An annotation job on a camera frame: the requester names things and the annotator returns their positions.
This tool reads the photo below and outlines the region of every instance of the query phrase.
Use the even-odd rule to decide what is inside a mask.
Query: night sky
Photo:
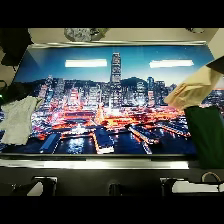
[[[15,81],[32,82],[48,75],[54,78],[109,82],[112,53],[120,52],[121,78],[138,77],[165,81],[169,86],[182,82],[214,58],[207,46],[123,46],[30,49],[24,55]],[[66,68],[66,60],[106,59],[107,67]],[[150,68],[152,60],[192,60],[190,67]]]

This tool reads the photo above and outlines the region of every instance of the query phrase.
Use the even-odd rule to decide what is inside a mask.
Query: television screen
[[[184,112],[164,98],[213,59],[207,45],[28,49],[14,82],[43,103],[27,144],[1,152],[195,154]],[[223,111],[222,81],[203,104]]]

